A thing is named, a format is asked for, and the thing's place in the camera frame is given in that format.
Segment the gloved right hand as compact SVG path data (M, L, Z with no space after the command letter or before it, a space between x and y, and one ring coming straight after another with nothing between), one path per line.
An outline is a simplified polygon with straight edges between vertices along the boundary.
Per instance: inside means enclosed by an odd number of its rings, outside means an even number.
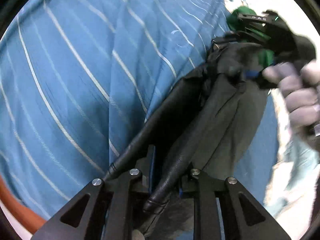
M319 138L319 62L312 60L301 70L291 63L269 66L263 77L279 88L293 132L302 138Z

